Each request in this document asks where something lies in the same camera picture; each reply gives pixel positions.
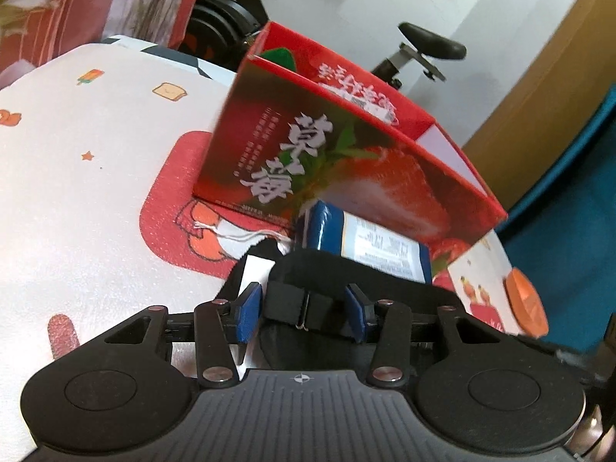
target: black circular pad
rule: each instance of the black circular pad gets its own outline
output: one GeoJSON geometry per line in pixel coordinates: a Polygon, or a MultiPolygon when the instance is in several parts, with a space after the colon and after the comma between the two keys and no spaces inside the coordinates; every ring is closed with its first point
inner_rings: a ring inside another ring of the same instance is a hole
{"type": "Polygon", "coordinates": [[[437,432],[491,455],[563,443],[585,405],[583,388],[564,367],[522,344],[461,345],[421,376],[416,395],[437,432]]]}
{"type": "Polygon", "coordinates": [[[89,344],[24,387],[22,415],[37,444],[77,454],[120,451],[156,439],[184,416],[192,394],[176,368],[141,345],[89,352],[89,344]]]}
{"type": "Polygon", "coordinates": [[[130,375],[115,370],[95,370],[76,376],[64,394],[74,406],[92,412],[113,410],[128,403],[137,391],[130,375]]]}
{"type": "Polygon", "coordinates": [[[468,391],[477,403],[503,412],[529,407],[541,394],[534,378],[515,370],[479,372],[470,379],[468,391]]]}

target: exercise bike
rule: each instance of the exercise bike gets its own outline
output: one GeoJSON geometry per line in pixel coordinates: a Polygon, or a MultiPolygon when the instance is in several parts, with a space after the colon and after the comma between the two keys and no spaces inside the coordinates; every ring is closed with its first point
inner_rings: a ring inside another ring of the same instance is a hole
{"type": "MultiPolygon", "coordinates": [[[[180,46],[180,52],[236,71],[255,37],[269,21],[261,0],[197,0],[180,46]]],[[[466,47],[409,22],[398,29],[412,44],[402,42],[389,58],[378,64],[372,73],[396,90],[402,82],[396,78],[402,67],[412,60],[420,63],[424,74],[435,81],[445,76],[426,57],[441,60],[463,60],[466,47]]]]}
{"type": "Polygon", "coordinates": [[[179,50],[235,71],[267,21],[261,0],[197,0],[179,50]]]}
{"type": "Polygon", "coordinates": [[[411,42],[412,47],[402,42],[395,54],[383,60],[371,71],[373,75],[396,90],[401,88],[402,82],[395,76],[410,61],[415,60],[420,63],[425,68],[424,74],[430,80],[436,81],[438,78],[444,82],[445,76],[434,64],[427,61],[426,57],[448,61],[461,61],[466,57],[466,47],[454,40],[409,22],[401,22],[398,29],[411,42]]]}

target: cartoon print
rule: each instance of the cartoon print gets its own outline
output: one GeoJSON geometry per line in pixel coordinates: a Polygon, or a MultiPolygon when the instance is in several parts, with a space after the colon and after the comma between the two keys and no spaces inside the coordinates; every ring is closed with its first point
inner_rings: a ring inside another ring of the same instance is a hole
{"type": "Polygon", "coordinates": [[[470,282],[464,276],[460,276],[460,281],[462,283],[464,294],[470,300],[470,314],[484,323],[487,323],[492,328],[496,328],[496,330],[504,332],[503,321],[498,314],[497,308],[492,305],[488,291],[481,285],[477,286],[479,298],[481,299],[481,302],[479,302],[477,300],[475,288],[470,284],[470,282]]]}
{"type": "Polygon", "coordinates": [[[188,95],[186,90],[174,85],[173,83],[161,83],[152,92],[160,97],[164,97],[165,99],[169,99],[174,102],[177,102],[182,97],[186,97],[188,95]]]}
{"type": "Polygon", "coordinates": [[[490,245],[490,240],[484,236],[480,239],[481,244],[488,249],[488,251],[492,251],[492,245],[490,245]]]}
{"type": "Polygon", "coordinates": [[[464,276],[460,276],[460,282],[462,283],[462,289],[464,290],[464,294],[466,294],[466,296],[470,299],[470,303],[476,304],[477,294],[475,293],[475,288],[464,276]]]}
{"type": "Polygon", "coordinates": [[[0,125],[6,127],[15,127],[22,120],[20,112],[10,112],[6,109],[0,109],[0,125]]]}
{"type": "Polygon", "coordinates": [[[79,76],[79,78],[77,78],[77,84],[82,85],[84,83],[92,83],[99,76],[103,76],[104,73],[105,71],[101,71],[100,69],[91,69],[83,76],[79,76]]]}
{"type": "MultiPolygon", "coordinates": [[[[213,262],[239,260],[250,246],[267,237],[267,234],[261,233],[259,229],[257,233],[227,220],[227,212],[229,211],[224,208],[210,205],[200,199],[192,199],[182,208],[175,222],[187,233],[190,249],[196,255],[213,262]]],[[[280,231],[280,228],[273,225],[268,228],[273,232],[280,231]]]]}
{"type": "Polygon", "coordinates": [[[54,314],[47,324],[47,335],[54,359],[79,347],[79,339],[71,318],[64,314],[54,314]]]}
{"type": "Polygon", "coordinates": [[[226,278],[261,231],[284,229],[192,196],[211,134],[188,132],[176,142],[139,216],[141,236],[160,259],[226,278]]]}

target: red cardboard box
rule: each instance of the red cardboard box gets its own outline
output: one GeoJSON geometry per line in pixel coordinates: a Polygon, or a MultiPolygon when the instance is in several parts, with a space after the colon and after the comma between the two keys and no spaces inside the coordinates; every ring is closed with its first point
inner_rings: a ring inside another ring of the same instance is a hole
{"type": "Polygon", "coordinates": [[[194,193],[282,226],[320,198],[448,261],[506,217],[430,114],[275,22],[238,71],[194,193]]]}

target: metal screw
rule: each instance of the metal screw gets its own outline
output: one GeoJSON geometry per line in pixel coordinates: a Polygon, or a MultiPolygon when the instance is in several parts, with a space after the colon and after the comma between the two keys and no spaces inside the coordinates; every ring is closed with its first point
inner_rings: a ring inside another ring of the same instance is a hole
{"type": "Polygon", "coordinates": [[[203,378],[210,382],[227,382],[233,378],[233,372],[227,367],[210,367],[203,370],[203,378]]]}
{"type": "Polygon", "coordinates": [[[402,370],[396,367],[379,367],[372,371],[372,376],[381,382],[395,382],[402,378],[402,370]]]}

